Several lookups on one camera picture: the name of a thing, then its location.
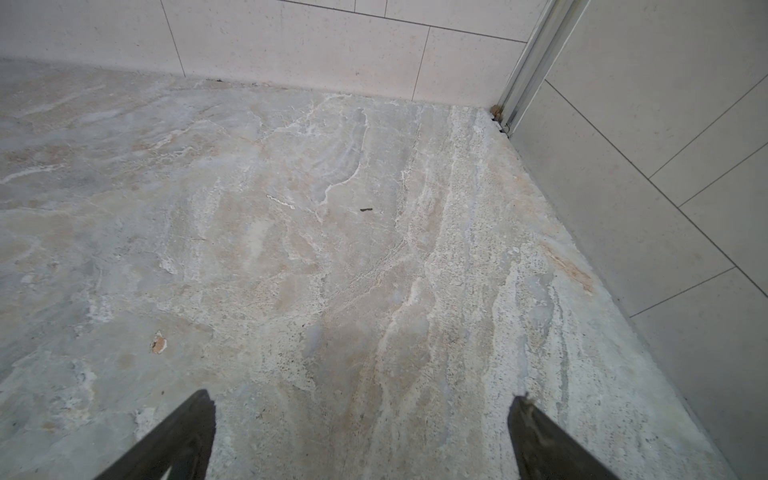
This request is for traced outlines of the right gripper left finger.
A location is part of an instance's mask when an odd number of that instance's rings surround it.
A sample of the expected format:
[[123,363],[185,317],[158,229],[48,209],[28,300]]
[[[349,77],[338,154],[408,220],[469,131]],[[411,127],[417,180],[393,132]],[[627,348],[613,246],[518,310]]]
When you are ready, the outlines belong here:
[[98,477],[203,480],[215,432],[215,402],[200,389]]

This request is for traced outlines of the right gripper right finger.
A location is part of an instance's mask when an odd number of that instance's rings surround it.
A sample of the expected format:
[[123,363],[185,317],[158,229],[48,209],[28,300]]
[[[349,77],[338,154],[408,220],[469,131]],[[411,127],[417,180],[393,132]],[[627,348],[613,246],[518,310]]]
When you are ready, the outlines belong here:
[[514,397],[507,426],[519,476],[523,480],[618,480],[527,395]]

